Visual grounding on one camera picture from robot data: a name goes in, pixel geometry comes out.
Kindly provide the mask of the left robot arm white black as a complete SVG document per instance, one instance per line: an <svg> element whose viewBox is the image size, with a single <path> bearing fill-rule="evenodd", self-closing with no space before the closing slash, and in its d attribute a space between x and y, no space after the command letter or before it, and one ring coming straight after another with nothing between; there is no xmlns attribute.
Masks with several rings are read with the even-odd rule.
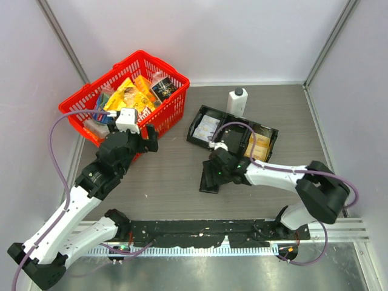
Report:
<svg viewBox="0 0 388 291"><path fill-rule="evenodd" d="M84 252L104 241L123 241L129 236L130 220L111 209L88 229L70 237L73 229L117 187L139 153L158 151L158 133L146 125L140 132L114 130L100 144L96 159L84 167L60 208L24 243L14 242L7 253L18 269L41 289L48 290Z"/></svg>

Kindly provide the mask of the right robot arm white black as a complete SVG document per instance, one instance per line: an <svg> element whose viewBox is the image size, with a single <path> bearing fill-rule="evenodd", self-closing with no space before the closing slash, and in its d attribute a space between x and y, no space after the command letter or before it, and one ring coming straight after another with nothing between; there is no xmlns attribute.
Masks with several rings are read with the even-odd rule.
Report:
<svg viewBox="0 0 388 291"><path fill-rule="evenodd" d="M267 237L290 238L301 226L314 221L334 224L350 194L349 186L323 163L312 161L307 166L282 166L248 158L237 158L225 149L214 150L202 163L205 188L219 188L234 183L268 186L299 196L300 201L285 206L272 228L262 233Z"/></svg>

